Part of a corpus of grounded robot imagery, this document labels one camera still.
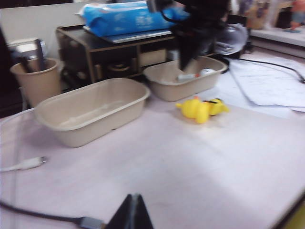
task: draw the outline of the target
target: small white object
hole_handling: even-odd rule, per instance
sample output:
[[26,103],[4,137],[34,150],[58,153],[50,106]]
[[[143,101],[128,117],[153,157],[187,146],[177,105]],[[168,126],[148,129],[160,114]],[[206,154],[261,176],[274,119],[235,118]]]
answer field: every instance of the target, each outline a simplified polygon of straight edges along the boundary
[[202,70],[200,71],[200,76],[203,76],[203,75],[208,74],[208,73],[213,73],[213,72],[215,72],[214,69],[211,69],[211,68],[204,68],[204,69],[202,69]]
[[46,161],[47,160],[44,156],[34,157],[31,159],[24,160],[17,165],[7,167],[7,168],[2,168],[1,172],[9,172],[9,171],[13,171],[13,170],[25,170],[25,169],[35,168],[35,167],[41,166]]
[[196,78],[195,74],[187,74],[187,75],[180,74],[177,77],[177,81],[181,82],[181,81],[186,81],[186,80],[192,80],[194,78]]
[[192,80],[194,78],[197,78],[199,76],[204,76],[208,73],[212,73],[215,72],[215,70],[211,69],[211,68],[204,68],[200,71],[200,74],[180,74],[177,77],[177,81],[178,82],[182,82],[182,81],[187,81],[187,80]]
[[20,53],[36,50],[36,45],[31,44],[22,44],[16,47],[16,50]]

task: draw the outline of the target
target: desk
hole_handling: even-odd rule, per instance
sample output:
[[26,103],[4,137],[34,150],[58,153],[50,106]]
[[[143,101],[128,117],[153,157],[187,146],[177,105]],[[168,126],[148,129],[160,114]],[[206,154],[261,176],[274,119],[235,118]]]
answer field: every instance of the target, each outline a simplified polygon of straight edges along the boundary
[[[227,103],[243,105],[237,104],[237,88],[228,93],[232,87],[225,74],[199,96],[223,95]],[[270,228],[305,189],[304,116],[288,108],[273,110],[286,119],[230,108],[196,125],[174,103],[152,96],[140,118],[75,149],[25,114],[1,129],[1,166],[14,163],[14,152],[19,160],[49,161],[2,175],[1,198],[22,208],[108,222],[125,196],[138,192],[156,229]],[[1,228],[75,228],[5,210],[1,216]]]

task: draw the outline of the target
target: pen holder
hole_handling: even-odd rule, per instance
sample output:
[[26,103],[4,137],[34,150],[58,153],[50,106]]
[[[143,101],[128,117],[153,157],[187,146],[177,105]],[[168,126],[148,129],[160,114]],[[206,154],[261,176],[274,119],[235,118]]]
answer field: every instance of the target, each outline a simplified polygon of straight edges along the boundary
[[11,67],[20,86],[23,87],[25,96],[32,107],[36,107],[41,101],[61,94],[60,76],[58,73],[59,62],[52,58],[45,60],[46,70],[38,71],[37,59],[29,61],[29,66],[34,71],[26,73],[20,63]]

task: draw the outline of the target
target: yellow rubber duck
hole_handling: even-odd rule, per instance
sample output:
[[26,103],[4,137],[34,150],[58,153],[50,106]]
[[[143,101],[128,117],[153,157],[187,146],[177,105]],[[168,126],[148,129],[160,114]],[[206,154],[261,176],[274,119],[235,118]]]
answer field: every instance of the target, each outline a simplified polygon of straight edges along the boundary
[[221,99],[201,101],[198,96],[195,96],[194,99],[186,100],[183,104],[176,104],[176,107],[181,108],[181,112],[185,117],[195,119],[198,124],[208,121],[210,115],[229,111],[229,108]]

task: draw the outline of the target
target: blue package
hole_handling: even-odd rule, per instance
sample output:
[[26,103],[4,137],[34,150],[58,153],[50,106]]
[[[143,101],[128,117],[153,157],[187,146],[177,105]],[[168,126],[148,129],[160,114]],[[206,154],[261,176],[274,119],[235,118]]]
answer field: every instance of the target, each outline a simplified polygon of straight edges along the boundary
[[[164,10],[168,18],[183,20],[188,14],[183,8],[168,8]],[[168,29],[173,23],[166,21],[162,15],[150,13],[145,1],[88,4],[82,10],[86,25],[98,37],[113,36],[149,30]]]

